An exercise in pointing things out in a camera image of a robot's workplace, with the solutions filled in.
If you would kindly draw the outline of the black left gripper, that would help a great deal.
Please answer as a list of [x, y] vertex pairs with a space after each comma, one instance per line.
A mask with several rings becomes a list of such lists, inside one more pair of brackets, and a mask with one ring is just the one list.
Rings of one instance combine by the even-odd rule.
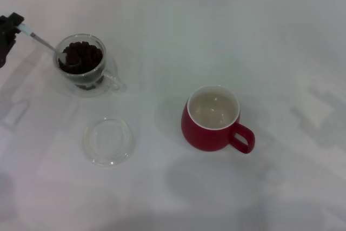
[[6, 63], [7, 51], [10, 51], [16, 43], [16, 32], [6, 32], [6, 24], [17, 27], [24, 22], [24, 17], [13, 12], [9, 15], [1, 16], [1, 68]]

